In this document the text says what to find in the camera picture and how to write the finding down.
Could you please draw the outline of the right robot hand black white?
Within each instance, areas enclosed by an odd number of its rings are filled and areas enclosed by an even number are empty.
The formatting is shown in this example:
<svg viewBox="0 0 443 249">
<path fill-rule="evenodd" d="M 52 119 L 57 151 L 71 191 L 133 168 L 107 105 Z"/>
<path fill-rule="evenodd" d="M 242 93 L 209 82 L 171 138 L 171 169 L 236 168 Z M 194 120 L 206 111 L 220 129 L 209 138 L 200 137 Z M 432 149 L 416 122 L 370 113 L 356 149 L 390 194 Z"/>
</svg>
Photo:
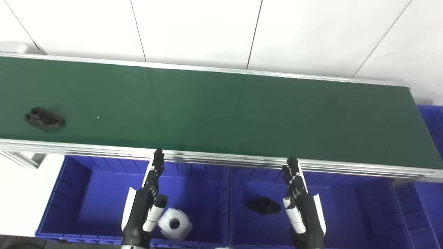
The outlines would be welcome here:
<svg viewBox="0 0 443 249">
<path fill-rule="evenodd" d="M 287 195 L 283 206 L 291 224 L 289 234 L 296 249 L 324 249 L 326 223 L 319 194 L 308 192 L 299 161 L 291 156 L 282 166 Z"/>
</svg>

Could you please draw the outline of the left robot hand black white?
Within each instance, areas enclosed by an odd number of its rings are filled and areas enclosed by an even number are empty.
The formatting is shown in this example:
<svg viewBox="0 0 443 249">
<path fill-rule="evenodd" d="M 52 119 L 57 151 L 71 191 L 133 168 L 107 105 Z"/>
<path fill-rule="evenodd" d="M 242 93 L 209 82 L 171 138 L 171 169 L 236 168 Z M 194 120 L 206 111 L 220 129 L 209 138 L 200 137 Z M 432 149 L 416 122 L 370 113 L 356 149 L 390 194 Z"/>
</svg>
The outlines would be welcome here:
<svg viewBox="0 0 443 249">
<path fill-rule="evenodd" d="M 164 171 L 164 153 L 156 149 L 148 163 L 142 186 L 130 188 L 121 228 L 122 249 L 149 249 L 152 234 L 166 207 L 168 197 L 159 194 L 159 178 Z"/>
</svg>

